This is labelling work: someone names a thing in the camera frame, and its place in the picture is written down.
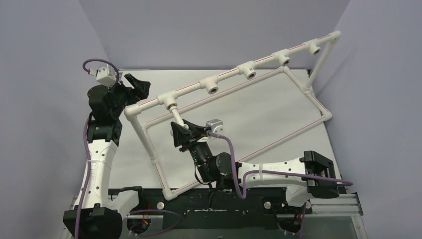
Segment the white plastic water faucet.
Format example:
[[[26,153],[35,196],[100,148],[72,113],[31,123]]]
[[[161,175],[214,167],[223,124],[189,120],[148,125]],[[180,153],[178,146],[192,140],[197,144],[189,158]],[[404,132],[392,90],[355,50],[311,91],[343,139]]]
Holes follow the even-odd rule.
[[[189,128],[189,126],[183,122],[183,119],[181,118],[181,116],[179,114],[179,110],[178,110],[176,104],[170,104],[170,105],[168,105],[168,111],[173,116],[174,121],[175,121],[176,124],[182,126],[185,129],[188,129]]]

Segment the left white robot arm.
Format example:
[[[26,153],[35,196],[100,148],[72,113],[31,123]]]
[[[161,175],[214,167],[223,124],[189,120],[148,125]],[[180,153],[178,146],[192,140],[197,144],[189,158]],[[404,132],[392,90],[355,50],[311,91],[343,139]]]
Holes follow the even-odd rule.
[[[139,195],[139,187],[122,189],[113,200],[108,194],[112,162],[122,132],[119,117],[127,106],[147,99],[151,86],[131,74],[124,77],[129,87],[114,81],[87,92],[91,112],[83,134],[85,175],[73,209],[63,215],[63,223],[75,239],[118,239],[129,212],[141,214],[147,209],[148,201]]]

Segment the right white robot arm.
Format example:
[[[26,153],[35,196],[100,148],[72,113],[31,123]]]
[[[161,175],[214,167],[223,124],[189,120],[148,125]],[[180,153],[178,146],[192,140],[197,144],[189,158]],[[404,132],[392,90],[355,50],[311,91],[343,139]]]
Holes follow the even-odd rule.
[[[275,163],[237,162],[234,146],[222,135],[223,122],[218,119],[200,126],[184,120],[171,122],[174,146],[188,151],[200,184],[218,191],[234,191],[244,200],[247,189],[257,186],[281,185],[286,188],[280,198],[281,209],[293,212],[312,198],[332,199],[339,196],[339,182],[332,160],[315,151],[302,157]]]

